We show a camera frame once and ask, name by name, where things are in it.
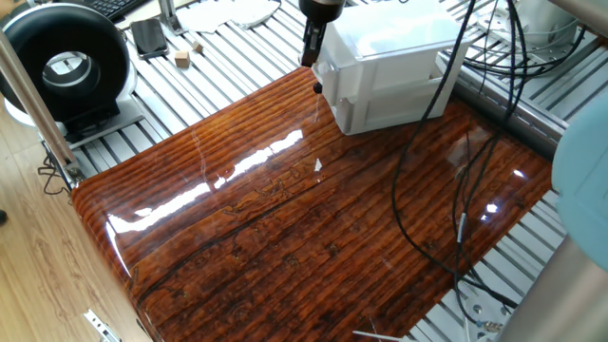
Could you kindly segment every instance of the keyboard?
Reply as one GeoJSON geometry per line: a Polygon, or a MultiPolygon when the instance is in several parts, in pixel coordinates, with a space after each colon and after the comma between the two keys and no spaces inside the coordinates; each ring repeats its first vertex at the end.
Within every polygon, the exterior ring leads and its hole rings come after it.
{"type": "Polygon", "coordinates": [[[147,0],[86,0],[86,2],[109,20],[114,21],[147,0]]]}

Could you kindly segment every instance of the white container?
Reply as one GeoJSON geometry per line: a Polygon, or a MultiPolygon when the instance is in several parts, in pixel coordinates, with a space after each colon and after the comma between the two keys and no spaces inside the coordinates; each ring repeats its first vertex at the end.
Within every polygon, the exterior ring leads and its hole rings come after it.
{"type": "MultiPolygon", "coordinates": [[[[327,25],[313,65],[342,132],[351,135],[420,120],[441,81],[437,54],[453,48],[459,30],[435,1],[345,8],[327,25]]],[[[469,45],[465,37],[430,118],[444,113],[469,45]]]]}

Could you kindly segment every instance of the small wooden cube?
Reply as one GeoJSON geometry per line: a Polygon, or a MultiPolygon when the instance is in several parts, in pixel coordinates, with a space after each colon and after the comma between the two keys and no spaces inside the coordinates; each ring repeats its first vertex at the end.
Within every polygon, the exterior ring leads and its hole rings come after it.
{"type": "Polygon", "coordinates": [[[175,53],[175,65],[178,67],[190,67],[190,54],[188,51],[177,51],[175,53]]]}
{"type": "Polygon", "coordinates": [[[198,53],[202,53],[202,45],[197,41],[192,43],[192,49],[198,53]]]}

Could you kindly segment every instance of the cable connector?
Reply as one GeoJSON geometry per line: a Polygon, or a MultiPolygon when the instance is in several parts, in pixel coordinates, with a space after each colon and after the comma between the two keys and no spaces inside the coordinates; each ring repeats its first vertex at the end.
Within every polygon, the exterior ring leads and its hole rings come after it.
{"type": "Polygon", "coordinates": [[[466,213],[460,215],[460,225],[458,225],[458,236],[456,237],[456,242],[461,243],[463,241],[463,231],[465,229],[466,223],[466,213]]]}
{"type": "Polygon", "coordinates": [[[503,329],[504,324],[486,321],[484,322],[483,327],[489,333],[499,333],[503,329]]]}

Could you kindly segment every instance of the laminate floor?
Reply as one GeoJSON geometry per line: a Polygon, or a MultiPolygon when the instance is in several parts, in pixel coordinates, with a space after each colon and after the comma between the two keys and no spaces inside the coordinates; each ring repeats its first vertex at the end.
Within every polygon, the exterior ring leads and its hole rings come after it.
{"type": "MultiPolygon", "coordinates": [[[[0,109],[0,341],[99,341],[92,309],[124,341],[149,341],[66,192],[48,196],[36,133],[0,109]]],[[[50,190],[61,189],[54,178],[50,190]]]]}

